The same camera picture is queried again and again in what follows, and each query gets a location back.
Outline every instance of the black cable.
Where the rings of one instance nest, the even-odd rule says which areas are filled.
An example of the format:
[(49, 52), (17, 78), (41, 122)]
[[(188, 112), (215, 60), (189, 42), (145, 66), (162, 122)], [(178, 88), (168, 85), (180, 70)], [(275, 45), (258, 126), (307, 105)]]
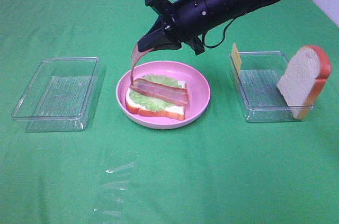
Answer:
[(228, 28), (228, 27), (229, 27), (229, 26), (230, 26), (230, 25), (231, 25), (238, 17), (240, 17), (240, 16), (237, 16), (237, 17), (233, 18), (233, 19), (231, 20), (231, 22), (229, 22), (229, 23), (225, 26), (225, 28), (224, 28), (224, 30), (223, 30), (223, 32), (222, 32), (222, 40), (221, 40), (218, 44), (213, 45), (213, 46), (208, 46), (208, 45), (205, 44), (205, 37), (206, 37), (206, 34), (207, 34), (208, 32), (205, 32), (205, 33), (202, 34), (202, 44), (203, 44), (206, 48), (216, 48), (217, 46), (219, 46), (220, 44), (222, 44), (223, 41), (224, 41), (225, 38), (226, 38), (226, 30), (227, 30), (227, 28)]

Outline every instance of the clear plastic container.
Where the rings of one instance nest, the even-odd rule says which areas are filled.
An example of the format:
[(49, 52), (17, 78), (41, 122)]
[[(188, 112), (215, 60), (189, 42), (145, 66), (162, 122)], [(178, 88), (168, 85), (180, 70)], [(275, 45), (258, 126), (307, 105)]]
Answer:
[(246, 121), (282, 122), (294, 119), (292, 110), (313, 109), (311, 106), (288, 106), (276, 84), (284, 74), (288, 59), (279, 51), (240, 52), (240, 75), (231, 60), (233, 82)]
[(41, 61), (13, 119), (26, 122), (27, 132), (85, 129), (99, 91), (98, 65), (96, 57)]

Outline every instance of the green table surface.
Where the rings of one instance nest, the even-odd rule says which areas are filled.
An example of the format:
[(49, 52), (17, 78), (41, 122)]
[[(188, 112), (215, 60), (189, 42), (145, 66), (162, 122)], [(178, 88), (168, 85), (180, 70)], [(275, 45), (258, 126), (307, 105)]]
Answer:
[[(282, 0), (237, 19), (225, 43), (197, 57), (187, 46), (150, 53), (141, 63), (184, 62), (211, 87), (196, 121), (154, 130), (123, 114), (115, 87), (155, 19), (144, 0), (0, 0), (0, 223), (99, 223), (103, 174), (126, 155), (135, 162), (121, 216), (107, 223), (339, 223), (339, 28), (310, 0)], [(288, 58), (306, 44), (325, 49), (332, 74), (303, 122), (245, 121), (233, 42)], [(88, 128), (27, 133), (12, 120), (42, 59), (93, 56), (106, 75)]]

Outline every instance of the pink plate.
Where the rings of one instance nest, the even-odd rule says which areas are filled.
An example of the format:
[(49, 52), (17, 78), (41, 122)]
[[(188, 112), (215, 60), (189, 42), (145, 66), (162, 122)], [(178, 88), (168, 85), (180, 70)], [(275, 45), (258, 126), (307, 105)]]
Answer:
[(125, 96), (130, 85), (129, 70), (119, 80), (115, 93), (121, 109), (132, 121), (153, 129), (174, 129), (193, 122), (206, 109), (211, 96), (210, 86), (206, 78), (193, 67), (177, 61), (152, 61), (134, 68), (134, 78), (146, 74), (166, 75), (186, 81), (190, 98), (186, 106), (186, 119), (179, 121), (165, 117), (142, 117), (128, 112), (125, 106)]

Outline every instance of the bread slice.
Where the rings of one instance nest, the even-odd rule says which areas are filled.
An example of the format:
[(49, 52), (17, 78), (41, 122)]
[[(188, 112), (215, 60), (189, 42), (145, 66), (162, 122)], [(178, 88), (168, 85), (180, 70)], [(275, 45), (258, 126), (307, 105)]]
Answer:
[[(178, 84), (182, 88), (186, 88), (186, 81), (178, 80)], [(135, 103), (129, 96), (131, 89), (128, 88), (126, 92), (126, 109), (132, 114), (138, 114), (143, 117), (167, 117), (177, 119), (180, 121), (185, 120), (185, 106), (170, 106), (164, 110), (153, 112), (145, 106)]]
[[(304, 46), (292, 57), (277, 87), (289, 106), (313, 105), (331, 73), (331, 62), (318, 46)], [(293, 110), (303, 119), (309, 109)]]

